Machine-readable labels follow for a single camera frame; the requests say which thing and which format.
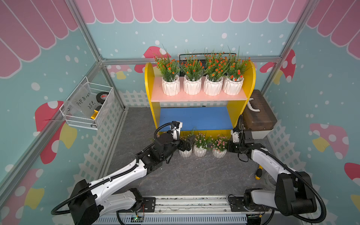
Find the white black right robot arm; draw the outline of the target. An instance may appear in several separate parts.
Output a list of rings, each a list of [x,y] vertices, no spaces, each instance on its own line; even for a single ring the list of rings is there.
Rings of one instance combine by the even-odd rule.
[[[247,160],[256,162],[275,181],[273,191],[261,188],[249,188],[243,195],[243,207],[253,211],[257,206],[267,207],[272,212],[284,216],[293,216],[303,222],[319,224],[327,217],[326,205],[312,185],[310,175],[298,172],[281,162],[271,154],[264,145],[255,143],[251,131],[243,125],[240,115],[237,124],[231,131],[228,151]]]

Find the orange flower pot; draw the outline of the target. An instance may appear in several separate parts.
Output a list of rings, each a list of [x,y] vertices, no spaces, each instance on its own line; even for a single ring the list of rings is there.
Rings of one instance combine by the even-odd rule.
[[[188,95],[200,93],[203,77],[203,64],[197,59],[196,55],[186,53],[181,61],[180,68],[184,74],[184,91]]]
[[[223,86],[223,77],[229,70],[229,58],[217,56],[217,53],[212,52],[210,58],[207,59],[205,67],[205,81],[203,90],[206,95],[217,96],[220,94]]]
[[[162,90],[167,96],[175,96],[180,92],[180,64],[172,58],[167,50],[162,47],[159,54],[155,54],[156,67],[162,76]]]
[[[230,96],[239,95],[244,91],[249,97],[255,87],[255,66],[250,57],[229,49],[224,53],[224,84],[223,92]]]

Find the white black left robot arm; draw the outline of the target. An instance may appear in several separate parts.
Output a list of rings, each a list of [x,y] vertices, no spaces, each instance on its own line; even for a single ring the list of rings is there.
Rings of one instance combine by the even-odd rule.
[[[182,123],[172,121],[154,132],[154,141],[135,155],[135,159],[118,171],[95,181],[79,181],[71,196],[51,210],[54,216],[70,214],[74,224],[91,225],[109,212],[131,210],[136,212],[143,204],[139,191],[132,188],[123,199],[112,197],[119,189],[169,163],[174,153],[192,150],[195,136],[180,138]]]

